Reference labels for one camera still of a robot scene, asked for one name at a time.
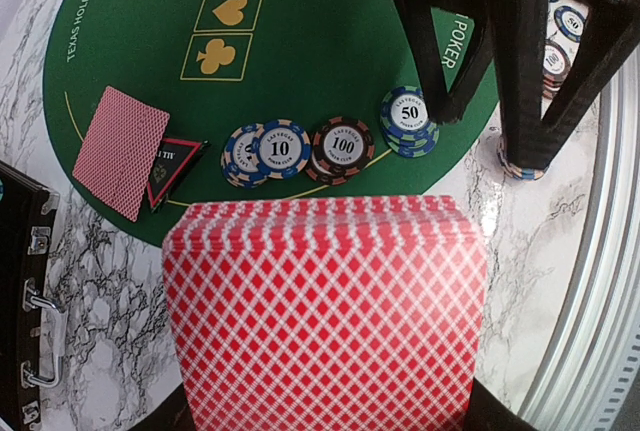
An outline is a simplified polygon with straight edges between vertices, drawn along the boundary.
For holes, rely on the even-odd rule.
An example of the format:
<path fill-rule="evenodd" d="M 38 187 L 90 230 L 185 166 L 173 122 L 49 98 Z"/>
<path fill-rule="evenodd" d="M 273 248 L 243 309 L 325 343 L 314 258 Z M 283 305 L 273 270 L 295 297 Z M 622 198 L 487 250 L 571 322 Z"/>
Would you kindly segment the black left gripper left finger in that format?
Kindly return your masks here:
<path fill-rule="evenodd" d="M 193 417 L 183 385 L 179 385 L 134 431 L 193 431 Z"/>

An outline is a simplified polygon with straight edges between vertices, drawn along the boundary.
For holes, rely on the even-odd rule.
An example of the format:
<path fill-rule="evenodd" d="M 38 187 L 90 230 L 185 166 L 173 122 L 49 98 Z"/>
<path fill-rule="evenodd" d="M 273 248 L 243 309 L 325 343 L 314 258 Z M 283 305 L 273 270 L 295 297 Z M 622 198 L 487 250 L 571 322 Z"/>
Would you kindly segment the white blue chip stack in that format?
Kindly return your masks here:
<path fill-rule="evenodd" d="M 497 156 L 505 173 L 511 178 L 514 178 L 517 180 L 537 181 L 541 179 L 547 172 L 547 168 L 543 170 L 533 169 L 533 168 L 522 168 L 511 163 L 507 159 L 506 138 L 504 136 L 500 137 L 498 148 L 497 148 Z"/>

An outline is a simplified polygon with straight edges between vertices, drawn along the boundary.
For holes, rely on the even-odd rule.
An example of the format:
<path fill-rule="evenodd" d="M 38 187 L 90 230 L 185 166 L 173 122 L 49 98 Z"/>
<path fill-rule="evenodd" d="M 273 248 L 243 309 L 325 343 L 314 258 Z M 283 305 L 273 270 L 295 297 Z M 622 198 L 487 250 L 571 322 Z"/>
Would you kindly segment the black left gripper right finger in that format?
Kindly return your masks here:
<path fill-rule="evenodd" d="M 475 379 L 464 431 L 535 431 L 535 428 L 512 413 Z"/>

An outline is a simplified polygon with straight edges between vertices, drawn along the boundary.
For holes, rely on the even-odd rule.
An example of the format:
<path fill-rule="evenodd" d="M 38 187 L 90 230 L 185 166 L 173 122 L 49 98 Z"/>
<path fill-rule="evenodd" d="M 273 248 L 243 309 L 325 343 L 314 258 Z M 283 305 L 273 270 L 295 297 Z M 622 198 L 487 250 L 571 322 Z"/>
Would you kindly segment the red black chip stack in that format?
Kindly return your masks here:
<path fill-rule="evenodd" d="M 556 42 L 547 39 L 543 58 L 542 95 L 552 100 L 560 91 L 571 70 L 571 61 L 567 52 Z"/>

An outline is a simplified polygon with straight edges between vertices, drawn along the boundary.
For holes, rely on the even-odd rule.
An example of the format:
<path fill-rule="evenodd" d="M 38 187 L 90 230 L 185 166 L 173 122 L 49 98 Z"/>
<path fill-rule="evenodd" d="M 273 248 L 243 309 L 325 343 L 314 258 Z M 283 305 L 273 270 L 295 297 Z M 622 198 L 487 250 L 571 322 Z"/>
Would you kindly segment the white blue chips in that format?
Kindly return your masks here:
<path fill-rule="evenodd" d="M 269 179 L 295 177 L 306 167 L 311 151 L 307 132 L 292 120 L 251 123 L 230 135 L 221 154 L 221 168 L 233 186 L 253 189 Z"/>

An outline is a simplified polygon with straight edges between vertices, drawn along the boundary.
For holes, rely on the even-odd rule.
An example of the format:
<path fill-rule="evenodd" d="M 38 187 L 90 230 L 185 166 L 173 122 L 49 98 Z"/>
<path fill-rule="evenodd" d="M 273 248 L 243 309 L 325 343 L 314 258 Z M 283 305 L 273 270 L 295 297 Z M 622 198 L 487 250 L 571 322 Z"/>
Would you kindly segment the red striped card deck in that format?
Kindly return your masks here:
<path fill-rule="evenodd" d="M 201 203 L 162 243 L 200 430 L 459 430 L 488 271 L 448 196 Z"/>

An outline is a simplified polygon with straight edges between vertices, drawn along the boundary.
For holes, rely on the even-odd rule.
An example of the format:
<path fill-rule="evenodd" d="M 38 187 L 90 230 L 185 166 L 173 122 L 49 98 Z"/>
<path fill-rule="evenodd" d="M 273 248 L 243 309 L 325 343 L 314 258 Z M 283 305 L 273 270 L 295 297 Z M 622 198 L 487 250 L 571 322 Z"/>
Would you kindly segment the teal chips mat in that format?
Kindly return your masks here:
<path fill-rule="evenodd" d="M 439 128 L 428 117 L 423 93 L 414 86 L 399 86 L 386 94 L 379 122 L 389 147 L 405 158 L 430 154 L 439 140 Z"/>

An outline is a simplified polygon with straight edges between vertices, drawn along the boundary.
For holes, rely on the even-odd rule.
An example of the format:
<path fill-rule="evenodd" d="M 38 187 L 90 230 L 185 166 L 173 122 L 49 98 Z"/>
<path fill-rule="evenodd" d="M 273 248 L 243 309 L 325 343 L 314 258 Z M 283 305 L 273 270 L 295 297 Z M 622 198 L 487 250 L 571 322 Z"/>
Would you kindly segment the teal chip stack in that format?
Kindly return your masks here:
<path fill-rule="evenodd" d="M 590 9 L 575 0 L 548 0 L 547 38 L 563 36 L 573 43 L 580 43 Z"/>

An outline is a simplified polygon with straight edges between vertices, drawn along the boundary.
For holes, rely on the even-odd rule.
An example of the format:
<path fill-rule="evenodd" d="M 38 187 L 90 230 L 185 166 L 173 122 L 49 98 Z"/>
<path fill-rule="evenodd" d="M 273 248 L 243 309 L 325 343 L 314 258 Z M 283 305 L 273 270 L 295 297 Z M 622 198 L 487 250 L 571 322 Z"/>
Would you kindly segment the red card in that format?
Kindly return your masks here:
<path fill-rule="evenodd" d="M 169 120 L 168 112 L 108 86 L 72 176 L 103 204 L 135 222 Z"/>

